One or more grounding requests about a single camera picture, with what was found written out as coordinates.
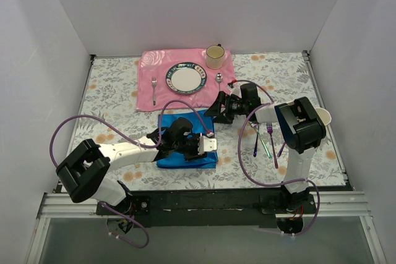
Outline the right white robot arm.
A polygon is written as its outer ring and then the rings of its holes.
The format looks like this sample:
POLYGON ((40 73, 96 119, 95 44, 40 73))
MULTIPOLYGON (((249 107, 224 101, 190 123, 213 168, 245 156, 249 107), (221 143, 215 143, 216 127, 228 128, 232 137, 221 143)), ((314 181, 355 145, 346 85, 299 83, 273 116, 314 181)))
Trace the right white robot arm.
POLYGON ((312 157, 326 136, 326 127, 310 100, 306 97, 285 103, 263 104, 259 86, 247 80, 240 86, 240 94, 218 93, 205 115, 219 124, 232 124, 235 116, 246 116, 246 122, 280 126, 288 147, 287 172, 280 187, 276 208, 294 213, 308 201, 309 172, 312 157))

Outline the blue satin napkin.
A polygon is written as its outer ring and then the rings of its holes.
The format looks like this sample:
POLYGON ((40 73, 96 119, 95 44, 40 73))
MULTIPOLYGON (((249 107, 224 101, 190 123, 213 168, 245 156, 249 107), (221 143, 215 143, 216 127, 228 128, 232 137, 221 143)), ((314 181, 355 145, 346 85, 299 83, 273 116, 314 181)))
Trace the blue satin napkin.
MULTIPOLYGON (((206 133, 206 130, 194 112, 184 114, 164 114, 162 127, 169 127, 179 117, 184 117, 192 123, 192 131, 194 133, 206 133)), ((183 154, 175 152, 171 156, 157 161, 157 166, 162 169, 215 169, 217 162, 217 153, 207 153, 205 158, 186 161, 183 154)))

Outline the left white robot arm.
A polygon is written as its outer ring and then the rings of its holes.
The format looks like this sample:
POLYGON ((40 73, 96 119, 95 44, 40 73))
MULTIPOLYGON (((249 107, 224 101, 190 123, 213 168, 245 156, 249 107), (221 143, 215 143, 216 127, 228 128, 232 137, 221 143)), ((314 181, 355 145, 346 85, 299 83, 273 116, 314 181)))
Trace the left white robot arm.
POLYGON ((123 182, 108 179, 107 172, 162 160, 173 153, 195 161, 216 151, 212 131, 194 133, 192 128, 192 122, 181 117, 169 127, 132 142, 99 145, 92 139, 84 140, 57 165, 56 174, 74 203, 92 198, 117 214, 126 214, 133 205, 132 192, 123 182))

